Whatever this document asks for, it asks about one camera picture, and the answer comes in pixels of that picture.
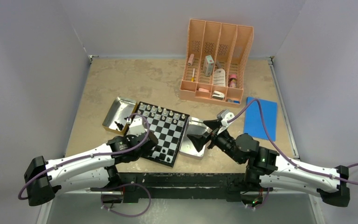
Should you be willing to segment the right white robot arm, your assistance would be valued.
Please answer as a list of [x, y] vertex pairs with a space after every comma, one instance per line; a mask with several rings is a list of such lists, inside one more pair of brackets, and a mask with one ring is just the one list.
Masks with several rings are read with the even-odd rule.
[[286, 188], [318, 196], [328, 205], [347, 207], [350, 189], [346, 185], [349, 169], [346, 166], [323, 168], [284, 158], [283, 154], [260, 146], [247, 133], [237, 138], [227, 130], [219, 133], [220, 120], [203, 121], [211, 132], [204, 133], [202, 143], [218, 147], [238, 164], [246, 164], [243, 184], [249, 190]]

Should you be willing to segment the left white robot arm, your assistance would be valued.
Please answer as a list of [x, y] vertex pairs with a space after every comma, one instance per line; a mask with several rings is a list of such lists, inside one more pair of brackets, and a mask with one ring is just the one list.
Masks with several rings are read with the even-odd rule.
[[47, 203], [56, 195], [78, 189], [102, 189], [114, 191], [123, 181], [116, 166], [136, 161], [158, 144], [153, 133], [140, 136], [117, 136], [92, 150], [70, 157], [45, 160], [43, 156], [32, 159], [25, 174], [29, 206]]

